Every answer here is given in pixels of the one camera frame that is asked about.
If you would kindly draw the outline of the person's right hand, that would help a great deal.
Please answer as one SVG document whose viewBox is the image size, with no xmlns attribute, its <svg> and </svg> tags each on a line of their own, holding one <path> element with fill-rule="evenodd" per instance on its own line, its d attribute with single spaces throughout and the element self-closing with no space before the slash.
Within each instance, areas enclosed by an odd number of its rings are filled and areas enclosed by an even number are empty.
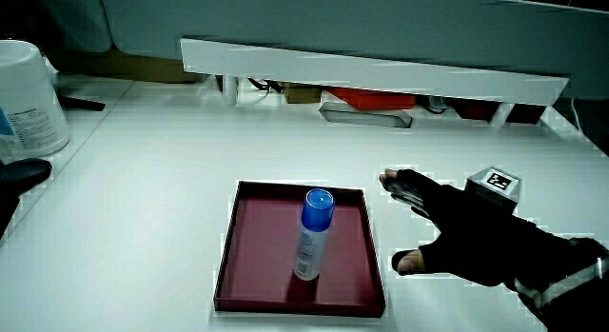
<svg viewBox="0 0 609 332">
<path fill-rule="evenodd" d="M 513 288 L 520 281 L 542 289 L 575 270 L 568 240 L 547 233 L 500 206 L 451 185 L 440 185 L 412 169 L 386 170 L 379 177 L 395 199 L 407 186 L 419 198 L 416 214 L 440 231 L 430 244 L 399 251 L 391 265 L 398 274 L 449 273 L 473 283 Z"/>
</svg>

